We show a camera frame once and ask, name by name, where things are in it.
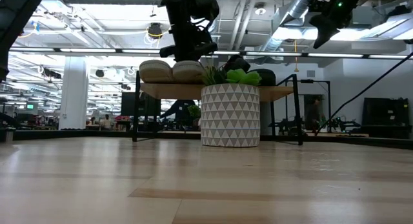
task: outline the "planter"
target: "planter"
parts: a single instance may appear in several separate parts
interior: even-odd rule
[[[202,89],[201,141],[214,147],[259,144],[259,88],[222,84]]]

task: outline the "pillar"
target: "pillar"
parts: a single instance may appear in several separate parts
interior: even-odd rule
[[[85,57],[66,57],[59,130],[86,126],[89,69]]]

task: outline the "screen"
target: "screen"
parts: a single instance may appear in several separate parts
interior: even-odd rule
[[[122,116],[133,116],[135,114],[135,93],[122,92]],[[161,100],[155,99],[145,93],[141,94],[139,99],[139,116],[160,116]]]

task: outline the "ceiling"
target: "ceiling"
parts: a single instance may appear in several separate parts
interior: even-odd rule
[[[241,0],[217,0],[220,6],[220,15],[215,22],[215,28],[211,35],[218,44],[219,49],[227,50],[232,48],[231,38],[236,29],[236,19],[241,15],[240,26],[247,21],[247,34],[241,34],[241,27],[236,34],[237,38],[242,37],[241,49],[257,49],[264,45],[271,37],[280,37],[280,30],[274,30],[273,23],[277,10],[287,9],[292,0],[255,0],[255,4],[263,4],[264,14],[256,14],[255,4],[251,0],[246,0],[243,10],[240,8]],[[412,0],[361,0],[360,7],[354,12],[353,30],[364,31],[364,36],[372,34],[374,27],[380,27],[384,22],[385,14],[394,9],[395,6],[411,4]],[[250,18],[247,13],[250,6],[253,6]],[[393,34],[384,37],[368,37],[357,39],[356,41],[329,41],[319,50],[314,50],[312,45],[314,38],[311,34],[305,35],[305,31],[314,29],[308,24],[309,17],[314,14],[307,14],[303,26],[288,27],[287,32],[298,31],[303,33],[297,39],[291,36],[283,36],[282,43],[278,50],[287,52],[351,52],[351,53],[378,53],[397,54],[405,50],[403,41],[393,40],[400,35],[397,31],[390,31]],[[403,23],[405,29],[409,28],[409,21],[413,26],[413,18]],[[147,28],[151,23],[160,23],[164,35],[159,41],[147,38]],[[51,48],[162,48],[173,45],[174,40],[167,32],[170,25],[165,7],[157,7],[156,0],[43,0],[32,18],[27,23],[24,34],[18,38],[14,46],[20,47],[51,47]],[[123,91],[120,85],[102,85],[98,83],[115,82],[114,78],[99,78],[95,75],[96,70],[123,70],[124,77],[120,78],[124,83],[134,90],[135,70],[140,63],[153,57],[117,57],[117,56],[87,56],[87,63],[91,69],[89,87],[89,107],[95,110],[97,99],[108,101],[106,106],[99,104],[98,109],[119,112],[120,99],[114,97]],[[174,64],[172,58],[163,59],[170,65]],[[276,59],[276,63],[291,63],[294,58]],[[331,60],[305,58],[300,59],[300,63],[317,63],[325,66]],[[41,56],[38,54],[22,54],[13,52],[9,57],[10,73],[8,79],[22,81],[45,81],[50,78],[43,77],[39,70],[48,68],[64,76],[65,65],[64,56]],[[61,94],[61,79],[52,79],[53,83],[25,83],[24,86],[4,84],[3,93],[24,93],[27,88],[32,88],[36,94],[42,96],[48,94],[52,99],[57,100],[55,106],[44,105],[49,112],[59,108]],[[27,100],[26,96],[8,96],[11,102],[14,99]],[[163,103],[163,108],[168,108],[170,101]]]

